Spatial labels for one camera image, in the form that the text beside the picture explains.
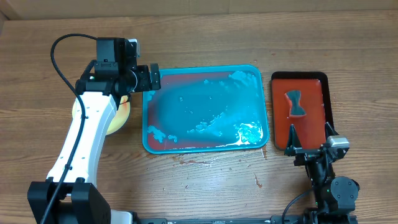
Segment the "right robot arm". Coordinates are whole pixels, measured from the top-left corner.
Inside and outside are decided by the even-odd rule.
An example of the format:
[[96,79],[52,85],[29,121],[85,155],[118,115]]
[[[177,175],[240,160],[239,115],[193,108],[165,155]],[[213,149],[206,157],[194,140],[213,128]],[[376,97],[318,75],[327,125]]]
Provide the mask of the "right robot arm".
[[[348,177],[337,177],[332,163],[345,157],[349,141],[339,135],[330,123],[325,123],[326,142],[318,149],[304,149],[295,126],[289,129],[289,139],[284,151],[286,156],[294,156],[295,166],[304,166],[312,188],[295,197],[284,209],[282,223],[357,223],[350,213],[355,210],[360,186]],[[315,208],[307,208],[300,216],[287,216],[289,208],[302,197],[313,193]]]

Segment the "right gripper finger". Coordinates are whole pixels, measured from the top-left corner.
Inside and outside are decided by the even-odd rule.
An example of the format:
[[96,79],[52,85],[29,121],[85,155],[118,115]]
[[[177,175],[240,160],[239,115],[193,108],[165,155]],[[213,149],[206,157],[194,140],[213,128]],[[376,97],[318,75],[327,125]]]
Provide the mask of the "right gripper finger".
[[337,136],[338,133],[333,128],[333,125],[329,122],[325,123],[325,138],[328,139],[330,136]]
[[302,150],[302,145],[300,143],[299,137],[297,135],[295,126],[290,125],[289,128],[289,138],[287,141],[287,146],[284,151],[285,156],[295,156],[297,151]]

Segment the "dark teal sponge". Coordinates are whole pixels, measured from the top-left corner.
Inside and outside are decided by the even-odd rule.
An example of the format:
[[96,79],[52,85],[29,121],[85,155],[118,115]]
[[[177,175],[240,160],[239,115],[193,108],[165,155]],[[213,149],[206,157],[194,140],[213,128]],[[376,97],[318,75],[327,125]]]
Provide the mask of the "dark teal sponge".
[[289,117],[290,118],[301,118],[306,115],[304,108],[300,104],[301,91],[291,90],[284,94],[287,103],[289,105]]

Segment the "yellow-green plate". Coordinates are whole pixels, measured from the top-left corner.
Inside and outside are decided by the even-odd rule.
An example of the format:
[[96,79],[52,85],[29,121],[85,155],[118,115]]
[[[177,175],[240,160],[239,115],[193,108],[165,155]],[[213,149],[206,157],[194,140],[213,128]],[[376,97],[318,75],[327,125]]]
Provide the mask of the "yellow-green plate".
[[72,108],[72,123],[69,133],[76,137],[80,129],[82,111],[85,111],[85,123],[81,137],[88,135],[108,135],[119,130],[127,121],[130,106],[127,97],[123,96],[117,102],[112,95],[102,92],[86,91],[80,95],[83,107],[78,99]]

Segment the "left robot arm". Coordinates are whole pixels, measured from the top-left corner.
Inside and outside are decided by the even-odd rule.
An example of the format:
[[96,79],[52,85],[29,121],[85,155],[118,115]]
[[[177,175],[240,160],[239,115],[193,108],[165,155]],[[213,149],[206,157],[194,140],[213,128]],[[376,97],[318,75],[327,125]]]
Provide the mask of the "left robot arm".
[[136,39],[97,37],[96,59],[75,85],[76,111],[61,153],[43,182],[27,192],[37,223],[139,223],[135,212],[111,209],[96,187],[97,170],[107,130],[121,98],[159,90],[156,63],[138,65]]

